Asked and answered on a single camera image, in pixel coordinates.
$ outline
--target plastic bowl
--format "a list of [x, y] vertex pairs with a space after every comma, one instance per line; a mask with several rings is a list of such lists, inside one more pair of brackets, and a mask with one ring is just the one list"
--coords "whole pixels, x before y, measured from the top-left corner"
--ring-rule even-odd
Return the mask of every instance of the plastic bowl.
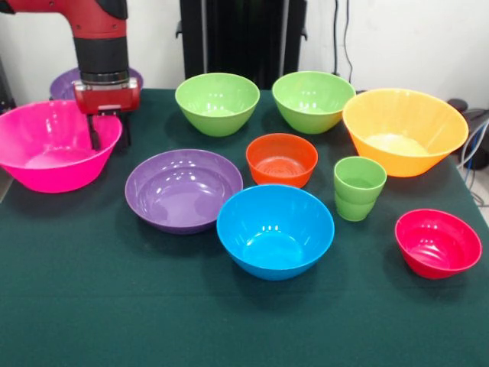
[[125, 185], [131, 209], [158, 229], [180, 235], [214, 225], [222, 204], [243, 189], [236, 166], [210, 151], [167, 151], [139, 164]]
[[0, 116], [0, 165], [27, 188], [63, 193], [84, 187], [102, 171], [122, 126], [94, 116], [101, 150], [92, 150], [86, 115], [75, 101], [39, 102]]
[[253, 113], [260, 91], [243, 76], [208, 73], [184, 81], [175, 99], [190, 123], [206, 135], [234, 134]]
[[236, 263], [268, 281], [293, 278], [328, 250], [335, 225], [326, 206], [291, 186], [243, 190], [222, 207], [217, 219], [222, 244]]
[[482, 255], [477, 233], [464, 221], [434, 209], [401, 216], [395, 228], [406, 263], [428, 279], [447, 278], [468, 270]]
[[282, 117], [304, 134], [320, 134], [342, 118], [345, 103], [355, 95], [346, 80], [319, 71], [299, 71], [277, 80], [272, 93]]
[[[143, 76], [134, 69], [129, 69], [129, 75], [137, 78], [139, 86], [143, 89]], [[59, 75], [50, 87], [51, 98], [53, 99], [75, 99], [73, 83], [79, 80], [79, 69], [71, 69]]]
[[268, 134], [246, 149], [251, 176], [257, 184], [303, 187], [318, 163], [318, 152], [306, 139], [291, 134]]
[[463, 116], [448, 103], [406, 89], [375, 89], [351, 99], [343, 121], [360, 155], [387, 174], [425, 173], [468, 137]]

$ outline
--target green bowl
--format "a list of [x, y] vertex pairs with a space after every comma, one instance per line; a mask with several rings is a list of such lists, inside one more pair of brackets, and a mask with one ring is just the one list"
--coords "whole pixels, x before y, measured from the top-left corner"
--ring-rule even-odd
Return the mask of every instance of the green bowl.
[[210, 136], [226, 136], [234, 134], [250, 118], [260, 90], [243, 76], [207, 73], [180, 84], [175, 99], [197, 130]]
[[355, 89], [339, 76], [299, 71], [279, 78], [272, 93], [292, 128], [304, 134], [320, 134], [341, 120], [343, 107], [355, 96]]

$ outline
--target purple bowl behind robot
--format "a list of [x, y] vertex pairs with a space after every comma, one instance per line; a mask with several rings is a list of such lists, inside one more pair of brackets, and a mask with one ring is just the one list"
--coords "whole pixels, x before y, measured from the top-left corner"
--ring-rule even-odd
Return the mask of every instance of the purple bowl behind robot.
[[[129, 69], [129, 75], [138, 78], [139, 86], [143, 89], [143, 76], [134, 69]], [[79, 80], [79, 69], [71, 69], [59, 75], [50, 87], [50, 94], [53, 99], [75, 99], [73, 82]]]
[[198, 149], [167, 151], [139, 164], [125, 197], [131, 209], [158, 229], [179, 235], [214, 226], [222, 205], [243, 189], [239, 169]]

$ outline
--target bowl rim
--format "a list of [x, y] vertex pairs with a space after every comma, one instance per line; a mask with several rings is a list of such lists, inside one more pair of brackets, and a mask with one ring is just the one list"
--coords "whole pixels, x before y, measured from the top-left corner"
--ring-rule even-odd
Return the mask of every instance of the bowl rim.
[[[375, 145], [372, 145], [372, 144], [366, 142], [365, 139], [361, 138], [358, 134], [356, 134], [355, 132], [353, 132], [351, 130], [350, 126], [348, 125], [347, 119], [345, 118], [345, 111], [348, 110], [348, 107], [352, 103], [355, 103], [355, 100], [360, 99], [360, 98], [363, 98], [363, 95], [375, 94], [375, 93], [382, 93], [382, 92], [412, 93], [412, 94], [417, 94], [417, 95], [420, 95], [420, 96], [427, 97], [428, 99], [431, 99], [432, 101], [435, 101], [437, 103], [443, 103], [444, 105], [447, 105], [447, 107], [449, 109], [451, 109], [453, 112], [456, 112], [457, 114], [459, 114], [459, 120], [460, 121], [463, 121], [465, 123], [464, 124], [465, 134], [464, 134], [463, 138], [461, 139], [461, 142], [460, 143], [457, 143], [456, 147], [453, 148], [453, 149], [448, 149], [446, 151], [441, 151], [439, 153], [432, 153], [432, 154], [425, 154], [425, 155], [410, 155], [410, 154], [393, 153], [392, 151], [387, 151], [385, 149], [380, 149], [380, 148], [376, 147]], [[419, 92], [417, 90], [406, 89], [406, 88], [376, 88], [376, 89], [370, 89], [370, 90], [367, 90], [367, 91], [365, 91], [363, 93], [357, 94], [356, 96], [354, 96], [353, 98], [351, 98], [348, 102], [346, 102], [345, 107], [343, 109], [342, 120], [343, 120], [343, 123], [345, 124], [345, 127], [348, 130], [348, 133], [351, 134], [351, 135], [353, 135], [353, 136], [355, 136], [363, 144], [365, 144], [365, 145], [369, 146], [370, 148], [373, 148], [373, 149], [375, 149], [377, 151], [382, 151], [384, 153], [392, 154], [392, 155], [397, 156], [397, 157], [405, 157], [405, 158], [434, 158], [434, 157], [446, 156], [446, 155], [449, 155], [450, 153], [452, 153], [453, 151], [456, 151], [457, 149], [459, 149], [465, 143], [465, 141], [468, 138], [468, 124], [465, 121], [464, 116], [462, 116], [462, 114], [459, 111], [457, 111], [453, 106], [449, 105], [447, 102], [443, 101], [440, 98], [437, 98], [437, 97], [434, 97], [434, 96], [429, 95], [428, 93], [423, 93], [423, 92]]]
[[[8, 111], [6, 113], [4, 113], [2, 116], [0, 116], [0, 124], [2, 123], [2, 118], [4, 116], [7, 116], [7, 115], [10, 115], [10, 114], [13, 114], [13, 113], [16, 113], [16, 112], [19, 112], [20, 110], [24, 109], [24, 108], [28, 108], [28, 107], [35, 107], [35, 106], [40, 106], [40, 105], [45, 105], [45, 104], [48, 104], [48, 103], [53, 103], [53, 104], [76, 104], [76, 101], [75, 100], [71, 100], [71, 99], [55, 99], [53, 101], [41, 101], [41, 102], [32, 102], [32, 103], [28, 103], [26, 105], [22, 105], [22, 106], [19, 106], [17, 107], [16, 109], [12, 109], [11, 111]], [[107, 116], [99, 116], [100, 118], [109, 118], [109, 119], [117, 119], [117, 126], [118, 126], [118, 134], [117, 134], [117, 138], [109, 145], [107, 145], [105, 148], [99, 150], [99, 151], [96, 151], [96, 153], [88, 158], [83, 158], [79, 161], [74, 161], [74, 162], [71, 162], [71, 163], [65, 163], [65, 164], [58, 164], [56, 166], [52, 166], [52, 167], [25, 167], [25, 166], [21, 166], [21, 165], [18, 165], [18, 164], [9, 164], [5, 161], [3, 161], [1, 158], [0, 158], [0, 165], [2, 166], [5, 166], [5, 167], [9, 167], [9, 168], [14, 168], [14, 169], [18, 169], [18, 170], [23, 170], [23, 171], [46, 171], [46, 170], [53, 170], [53, 169], [57, 169], [57, 168], [65, 168], [65, 167], [72, 167], [72, 166], [76, 166], [78, 164], [82, 164], [82, 163], [85, 163], [85, 162], [88, 162], [88, 161], [92, 161], [102, 155], [104, 155], [107, 151], [110, 151], [112, 150], [115, 145], [117, 144], [119, 138], [121, 137], [122, 135], [122, 123], [121, 123], [121, 120], [117, 117], [117, 116], [114, 116], [114, 115], [107, 115]]]
[[[179, 101], [179, 98], [178, 98], [178, 92], [181, 90], [181, 88], [183, 86], [185, 86], [186, 84], [190, 83], [190, 81], [192, 81], [192, 80], [206, 78], [209, 75], [226, 75], [226, 76], [230, 76], [230, 77], [234, 77], [234, 78], [237, 78], [237, 79], [241, 79], [241, 80], [246, 81], [250, 86], [253, 86], [253, 89], [256, 92], [256, 99], [246, 109], [244, 109], [244, 110], [242, 110], [240, 112], [234, 112], [231, 115], [226, 115], [226, 116], [209, 116], [209, 115], [203, 115], [202, 113], [194, 112], [194, 111], [191, 111], [188, 108], [184, 107], [183, 104], [181, 103], [181, 101]], [[261, 97], [260, 90], [258, 89], [257, 85], [255, 83], [253, 83], [253, 81], [249, 80], [248, 78], [245, 78], [244, 76], [241, 76], [241, 75], [238, 75], [238, 74], [233, 74], [233, 73], [202, 73], [202, 74], [195, 75], [195, 76], [190, 77], [189, 79], [184, 80], [175, 89], [175, 100], [176, 100], [177, 105], [181, 109], [185, 110], [188, 113], [192, 113], [193, 115], [205, 117], [206, 119], [212, 119], [212, 120], [226, 119], [226, 118], [229, 118], [229, 117], [235, 117], [235, 116], [238, 116], [238, 115], [242, 115], [242, 114], [244, 114], [246, 112], [249, 112], [249, 111], [251, 111], [252, 109], [254, 109], [256, 107], [256, 105], [258, 104], [258, 101], [260, 100], [260, 97]]]
[[[370, 161], [370, 162], [372, 162], [372, 163], [376, 164], [376, 165], [377, 165], [378, 167], [380, 167], [380, 168], [382, 169], [382, 171], [384, 172], [384, 179], [382, 180], [382, 182], [381, 182], [381, 183], [379, 183], [377, 186], [374, 186], [374, 187], [369, 187], [369, 188], [367, 188], [367, 187], [355, 187], [355, 186], [352, 186], [352, 185], [351, 185], [351, 184], [349, 184], [349, 183], [344, 182], [344, 181], [343, 181], [343, 179], [341, 179], [341, 178], [340, 178], [340, 176], [339, 176], [339, 175], [336, 173], [336, 168], [338, 167], [338, 165], [339, 165], [341, 162], [343, 162], [343, 161], [349, 161], [349, 160], [351, 160], [351, 159], [355, 159], [355, 160], [360, 159], [360, 160], [362, 160], [362, 161]], [[337, 162], [335, 163], [335, 166], [333, 167], [333, 174], [334, 174], [334, 175], [335, 175], [335, 177], [336, 177], [338, 180], [340, 180], [340, 181], [342, 182], [342, 184], [344, 184], [345, 186], [348, 186], [348, 187], [350, 187], [350, 188], [352, 188], [352, 189], [356, 189], [356, 190], [362, 190], [362, 191], [363, 191], [363, 190], [365, 190], [365, 191], [369, 191], [369, 190], [376, 190], [376, 189], [378, 189], [378, 188], [380, 188], [380, 187], [383, 187], [383, 186], [385, 185], [385, 183], [387, 182], [387, 172], [385, 171], [384, 166], [383, 166], [382, 164], [380, 164], [379, 162], [377, 162], [377, 161], [375, 161], [375, 160], [371, 159], [371, 158], [368, 158], [368, 157], [363, 157], [363, 156], [361, 156], [361, 155], [350, 155], [350, 156], [347, 156], [347, 157], [343, 157], [342, 159], [340, 159], [339, 161], [337, 161]]]
[[[435, 265], [429, 265], [429, 264], [426, 264], [425, 262], [423, 261], [420, 261], [418, 260], [417, 258], [414, 258], [410, 252], [406, 249], [406, 247], [402, 244], [402, 242], [400, 241], [399, 239], [399, 230], [400, 230], [400, 225], [401, 225], [401, 221], [403, 218], [405, 218], [406, 216], [409, 216], [413, 213], [418, 213], [418, 212], [431, 212], [431, 213], [438, 213], [438, 214], [441, 214], [442, 216], [448, 216], [448, 217], [451, 217], [453, 219], [455, 219], [457, 222], [461, 223], [471, 234], [473, 234], [475, 236], [475, 238], [477, 239], [477, 244], [476, 244], [476, 247], [478, 249], [478, 256], [476, 257], [476, 259], [468, 264], [468, 265], [464, 265], [462, 267], [459, 267], [459, 268], [442, 268], [442, 267], [439, 267], [439, 266], [435, 266]], [[479, 237], [479, 235], [475, 232], [475, 230], [468, 224], [466, 223], [464, 220], [458, 218], [457, 216], [454, 216], [453, 214], [450, 214], [450, 213], [447, 213], [447, 212], [444, 212], [443, 210], [439, 210], [439, 209], [431, 209], [431, 208], [420, 208], [420, 209], [414, 209], [414, 210], [410, 210], [408, 212], [405, 212], [397, 221], [396, 221], [396, 225], [394, 226], [394, 234], [396, 236], [396, 240], [397, 240], [397, 244], [399, 245], [400, 249], [407, 253], [408, 256], [420, 263], [420, 264], [423, 264], [424, 266], [428, 267], [428, 268], [431, 268], [431, 269], [434, 269], [434, 270], [438, 270], [438, 271], [450, 271], [450, 272], [461, 272], [461, 271], [465, 271], [465, 270], [468, 270], [469, 268], [472, 268], [474, 265], [476, 265], [479, 260], [481, 259], [481, 256], [482, 256], [482, 242], [481, 242], [481, 239]]]
[[314, 164], [312, 165], [312, 167], [308, 168], [306, 171], [304, 172], [301, 172], [300, 174], [294, 174], [293, 176], [288, 176], [288, 177], [281, 177], [281, 178], [287, 178], [287, 179], [290, 179], [290, 178], [294, 178], [294, 177], [302, 177], [302, 176], [306, 176], [308, 174], [311, 174], [314, 169], [316, 168], [317, 164], [318, 164], [318, 161], [319, 161], [319, 154], [318, 154], [318, 150], [316, 149], [316, 147], [314, 146], [313, 143], [311, 143], [310, 141], [308, 141], [307, 139], [305, 138], [302, 138], [300, 137], [299, 135], [295, 135], [295, 134], [288, 134], [286, 132], [272, 132], [270, 134], [265, 134], [265, 135], [260, 135], [258, 136], [257, 138], [253, 139], [250, 144], [248, 144], [248, 146], [246, 147], [246, 152], [245, 152], [245, 156], [246, 156], [246, 161], [248, 162], [248, 165], [255, 169], [256, 171], [260, 172], [260, 174], [263, 174], [264, 176], [266, 177], [269, 177], [269, 178], [273, 178], [273, 179], [276, 179], [277, 176], [274, 176], [273, 174], [268, 174], [266, 172], [263, 172], [261, 170], [258, 170], [257, 167], [254, 165], [254, 164], [251, 164], [250, 162], [250, 159], [249, 159], [249, 154], [250, 154], [250, 149], [251, 149], [251, 146], [253, 144], [255, 144], [257, 141], [259, 140], [265, 140], [265, 139], [268, 139], [270, 138], [271, 136], [291, 136], [293, 138], [295, 138], [296, 140], [301, 140], [301, 141], [304, 141], [307, 143], [307, 145], [313, 149], [314, 151]]
[[[243, 258], [241, 258], [241, 256], [237, 256], [236, 254], [232, 253], [229, 250], [228, 246], [225, 244], [225, 242], [222, 241], [219, 221], [221, 219], [221, 215], [222, 215], [224, 209], [226, 208], [226, 206], [230, 205], [230, 202], [233, 201], [233, 199], [236, 198], [238, 195], [242, 195], [243, 193], [246, 193], [248, 191], [264, 190], [264, 189], [267, 189], [270, 187], [279, 188], [280, 190], [296, 191], [296, 192], [300, 193], [300, 195], [304, 195], [304, 197], [307, 197], [308, 199], [311, 199], [312, 201], [317, 202], [319, 204], [319, 207], [321, 207], [323, 209], [323, 212], [326, 214], [326, 217], [328, 218], [328, 222], [331, 223], [331, 227], [332, 227], [331, 233], [329, 234], [329, 238], [328, 238], [328, 245], [326, 245], [324, 247], [324, 249], [322, 251], [320, 251], [319, 254], [317, 256], [315, 256], [312, 260], [309, 260], [309, 261], [304, 262], [303, 264], [301, 264], [299, 266], [295, 266], [295, 267], [291, 267], [291, 268], [281, 268], [281, 269], [264, 268], [262, 266], [250, 264], [248, 261], [245, 261]], [[231, 196], [225, 202], [225, 204], [221, 207], [221, 210], [219, 210], [219, 214], [217, 217], [217, 223], [215, 224], [215, 227], [217, 229], [217, 235], [219, 237], [219, 241], [222, 243], [225, 250], [227, 251], [227, 253], [230, 254], [231, 257], [237, 258], [239, 261], [245, 263], [246, 265], [250, 265], [250, 266], [253, 266], [254, 268], [268, 270], [268, 271], [289, 271], [289, 270], [295, 270], [295, 269], [299, 269], [299, 268], [302, 268], [302, 267], [307, 266], [307, 265], [314, 264], [329, 250], [329, 248], [331, 247], [333, 240], [335, 238], [335, 221], [334, 221], [332, 214], [329, 211], [328, 207], [319, 198], [317, 198], [316, 196], [312, 195], [311, 193], [309, 193], [305, 190], [299, 189], [299, 188], [294, 187], [294, 186], [283, 185], [283, 184], [279, 184], [279, 183], [267, 183], [264, 185], [256, 185], [256, 186], [248, 187], [244, 190], [238, 191], [235, 195]]]
[[325, 71], [318, 71], [318, 70], [302, 70], [302, 71], [295, 71], [293, 73], [288, 73], [288, 74], [285, 74], [285, 75], [282, 75], [280, 78], [278, 78], [277, 80], [275, 80], [274, 84], [272, 85], [272, 96], [274, 97], [275, 99], [275, 102], [278, 103], [279, 105], [283, 106], [285, 109], [289, 109], [290, 111], [294, 111], [295, 113], [298, 113], [298, 114], [301, 114], [301, 115], [304, 115], [304, 116], [322, 116], [322, 115], [334, 115], [336, 113], [340, 113], [341, 111], [343, 111], [343, 109], [345, 109], [345, 106], [346, 106], [346, 103], [348, 103], [348, 101], [345, 102], [345, 104], [343, 105], [342, 108], [340, 109], [337, 109], [337, 110], [334, 110], [334, 111], [328, 111], [328, 112], [304, 112], [304, 111], [298, 111], [296, 109], [291, 109], [289, 106], [285, 106], [278, 98], [277, 98], [277, 94], [275, 93], [276, 92], [276, 89], [277, 89], [277, 84], [284, 80], [284, 79], [287, 79], [289, 77], [292, 77], [292, 75], [296, 75], [296, 74], [318, 74], [318, 75], [325, 75], [325, 76], [329, 76], [331, 77], [332, 79], [337, 79], [337, 80], [341, 80], [342, 82], [345, 82], [345, 84], [351, 89], [351, 91], [353, 92], [352, 96], [348, 99], [348, 101], [350, 99], [352, 99], [353, 97], [356, 96], [357, 94], [357, 91], [355, 90], [355, 88], [353, 87], [353, 85], [351, 85], [347, 80], [341, 78], [340, 76], [337, 76], [335, 74], [331, 74], [331, 73], [327, 73]]
[[128, 178], [126, 179], [125, 181], [125, 185], [124, 185], [124, 195], [125, 195], [125, 201], [126, 203], [129, 205], [129, 207], [131, 208], [131, 210], [136, 214], [138, 215], [140, 218], [142, 218], [143, 220], [155, 225], [155, 226], [158, 226], [158, 227], [164, 227], [164, 228], [174, 228], [174, 229], [194, 229], [194, 228], [199, 228], [199, 227], [202, 227], [202, 226], [205, 226], [205, 225], [208, 225], [210, 223], [213, 223], [217, 220], [217, 217], [219, 216], [219, 213], [217, 215], [217, 217], [215, 219], [212, 219], [212, 220], [206, 220], [206, 221], [203, 221], [203, 222], [199, 222], [197, 224], [192, 224], [191, 226], [168, 226], [168, 225], [165, 225], [165, 224], [161, 224], [161, 223], [158, 223], [158, 222], [155, 222], [151, 219], [148, 219], [147, 217], [143, 216], [142, 214], [140, 214], [139, 210], [137, 210], [136, 208], [134, 208], [129, 200], [128, 200], [128, 185], [129, 185], [129, 181], [131, 180], [131, 178], [135, 175], [135, 172], [136, 170], [142, 166], [143, 164], [146, 164], [147, 162], [149, 161], [152, 161], [153, 159], [157, 159], [158, 157], [162, 156], [162, 155], [166, 155], [166, 154], [170, 154], [170, 153], [175, 153], [175, 152], [179, 152], [179, 151], [188, 151], [188, 152], [200, 152], [200, 153], [205, 153], [205, 154], [209, 154], [209, 155], [212, 155], [214, 158], [218, 158], [218, 159], [222, 159], [224, 161], [227, 161], [228, 163], [230, 163], [230, 167], [232, 167], [232, 170], [234, 171], [234, 173], [237, 174], [237, 177], [239, 177], [239, 189], [236, 193], [239, 193], [243, 190], [243, 176], [241, 175], [241, 172], [240, 170], [236, 167], [236, 165], [234, 163], [232, 163], [228, 158], [226, 157], [223, 157], [222, 155], [220, 154], [217, 154], [217, 153], [214, 153], [213, 151], [207, 151], [205, 149], [186, 149], [186, 148], [181, 148], [181, 149], [172, 149], [170, 151], [164, 151], [164, 152], [161, 152], [159, 154], [156, 154], [156, 155], [153, 155], [147, 159], [145, 159], [144, 161], [142, 161], [140, 164], [138, 164], [133, 170], [132, 172], [129, 174]]

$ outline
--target table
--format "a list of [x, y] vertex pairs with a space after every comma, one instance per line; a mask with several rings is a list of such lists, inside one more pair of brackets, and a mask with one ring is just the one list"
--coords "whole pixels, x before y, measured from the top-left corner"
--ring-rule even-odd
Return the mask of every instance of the table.
[[432, 207], [489, 232], [455, 165], [389, 178], [370, 216], [335, 213], [333, 164], [355, 150], [342, 126], [307, 136], [319, 165], [305, 187], [332, 211], [336, 236], [289, 281], [244, 273], [215, 230], [177, 236], [139, 220], [125, 179], [175, 148], [223, 154], [252, 185], [245, 148], [292, 132], [270, 92], [226, 138], [200, 134], [173, 90], [146, 89], [133, 145], [82, 190], [46, 195], [13, 183], [0, 204], [0, 363], [4, 366], [472, 366], [489, 363], [489, 258], [442, 281], [417, 277], [393, 235], [397, 218]]

